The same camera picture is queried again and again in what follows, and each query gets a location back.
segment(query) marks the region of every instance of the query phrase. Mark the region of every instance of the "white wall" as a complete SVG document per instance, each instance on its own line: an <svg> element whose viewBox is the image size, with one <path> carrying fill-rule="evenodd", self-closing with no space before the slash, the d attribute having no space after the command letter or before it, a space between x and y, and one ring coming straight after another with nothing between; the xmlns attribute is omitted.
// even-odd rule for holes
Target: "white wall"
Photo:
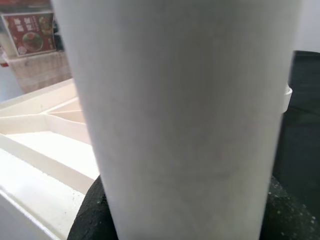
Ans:
<svg viewBox="0 0 320 240"><path fill-rule="evenodd" d="M320 0L304 0L295 49L320 52Z"/></svg>

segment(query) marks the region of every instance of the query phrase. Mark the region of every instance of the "food poster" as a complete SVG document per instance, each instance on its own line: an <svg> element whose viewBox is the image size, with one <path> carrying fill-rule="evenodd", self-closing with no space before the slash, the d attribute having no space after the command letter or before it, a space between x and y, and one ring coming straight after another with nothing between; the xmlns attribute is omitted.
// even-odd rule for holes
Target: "food poster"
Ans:
<svg viewBox="0 0 320 240"><path fill-rule="evenodd" d="M3 14L2 20L18 56L56 50L52 12Z"/></svg>

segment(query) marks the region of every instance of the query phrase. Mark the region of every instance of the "food image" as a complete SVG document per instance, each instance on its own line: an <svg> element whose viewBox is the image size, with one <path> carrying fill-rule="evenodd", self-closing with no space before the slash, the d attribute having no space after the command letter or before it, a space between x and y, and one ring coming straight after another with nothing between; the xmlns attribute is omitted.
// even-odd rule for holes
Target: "food image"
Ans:
<svg viewBox="0 0 320 240"><path fill-rule="evenodd" d="M49 16L41 16L38 19L41 31L44 35L52 35L53 33L53 22Z"/></svg>
<svg viewBox="0 0 320 240"><path fill-rule="evenodd" d="M43 39L35 32L28 32L23 35L22 43L23 46L31 52L39 51L44 45Z"/></svg>

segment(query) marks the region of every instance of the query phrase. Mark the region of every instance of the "dark surface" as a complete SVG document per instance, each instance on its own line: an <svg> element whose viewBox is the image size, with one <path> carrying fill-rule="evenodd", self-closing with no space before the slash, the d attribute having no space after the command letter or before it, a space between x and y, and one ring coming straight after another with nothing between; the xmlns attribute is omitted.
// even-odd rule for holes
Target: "dark surface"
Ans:
<svg viewBox="0 0 320 240"><path fill-rule="evenodd" d="M296 53L290 86L293 94L283 116L260 240L320 240L319 53ZM84 198L68 240L117 239L98 178Z"/></svg>

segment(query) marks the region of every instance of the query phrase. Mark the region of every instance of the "poster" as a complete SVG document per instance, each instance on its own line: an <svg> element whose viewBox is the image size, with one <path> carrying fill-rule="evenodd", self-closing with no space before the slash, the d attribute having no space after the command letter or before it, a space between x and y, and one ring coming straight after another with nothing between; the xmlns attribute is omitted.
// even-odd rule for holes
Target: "poster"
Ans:
<svg viewBox="0 0 320 240"><path fill-rule="evenodd" d="M3 14L2 20L18 56L56 50L53 12Z"/></svg>

